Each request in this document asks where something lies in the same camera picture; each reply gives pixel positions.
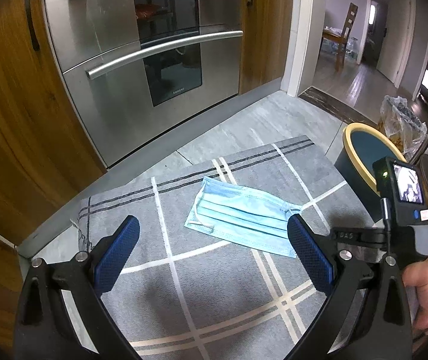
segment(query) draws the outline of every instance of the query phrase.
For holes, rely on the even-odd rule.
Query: plaid rug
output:
[[[297,258],[232,244],[184,227],[203,176],[302,205],[318,234],[372,219],[306,136],[242,151],[91,196],[79,211],[79,248],[91,250],[127,215],[139,242],[102,301],[143,359],[283,359],[325,300]],[[358,294],[341,345],[356,317]]]

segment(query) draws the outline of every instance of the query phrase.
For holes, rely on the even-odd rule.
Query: stainless steel oven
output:
[[[45,0],[64,80],[108,166],[239,88],[240,0]]]

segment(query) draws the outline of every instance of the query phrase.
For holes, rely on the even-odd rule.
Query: camera screen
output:
[[[404,202],[423,203],[419,177],[414,169],[394,164],[399,198]]]

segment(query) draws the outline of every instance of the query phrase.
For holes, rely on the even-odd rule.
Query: chair back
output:
[[[344,28],[342,29],[342,43],[347,43],[349,36],[351,34],[352,26],[354,25],[355,17],[357,16],[357,9],[359,7],[353,3],[349,5],[349,11],[347,12],[347,17],[345,18]]]

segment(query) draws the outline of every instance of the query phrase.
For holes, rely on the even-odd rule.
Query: blue surgical mask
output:
[[[301,212],[270,193],[204,177],[184,226],[253,249],[296,257],[287,221]]]

